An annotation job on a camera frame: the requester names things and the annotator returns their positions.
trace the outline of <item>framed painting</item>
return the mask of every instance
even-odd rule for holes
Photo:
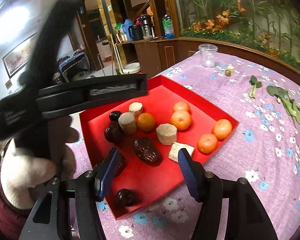
[[[34,47],[35,40],[36,36],[33,34],[4,56],[2,60],[9,78],[27,64]]]

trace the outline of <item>glass display case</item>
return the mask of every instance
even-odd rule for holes
[[[300,15],[289,0],[175,0],[180,36],[230,42],[300,71]]]

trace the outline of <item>white bucket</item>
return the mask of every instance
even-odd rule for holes
[[[130,63],[130,64],[124,66],[123,67],[123,73],[124,74],[140,73],[140,63],[135,62],[135,63]]]

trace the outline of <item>metal screw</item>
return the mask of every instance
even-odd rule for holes
[[[90,177],[93,176],[93,171],[86,171],[86,172],[84,173],[84,175],[85,175],[87,178],[90,178]]]
[[[51,180],[51,184],[53,184],[53,185],[55,185],[55,184],[57,184],[57,183],[59,183],[60,182],[60,179],[58,179],[58,178],[53,178],[52,180]]]
[[[207,178],[212,178],[214,176],[214,174],[211,172],[211,171],[207,171],[205,174],[204,174]]]
[[[240,178],[239,179],[239,182],[241,183],[241,184],[247,184],[247,180],[245,179],[245,178]]]

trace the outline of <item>red sleeve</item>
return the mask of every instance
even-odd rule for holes
[[[0,240],[18,240],[30,211],[13,207],[6,199],[0,182]]]

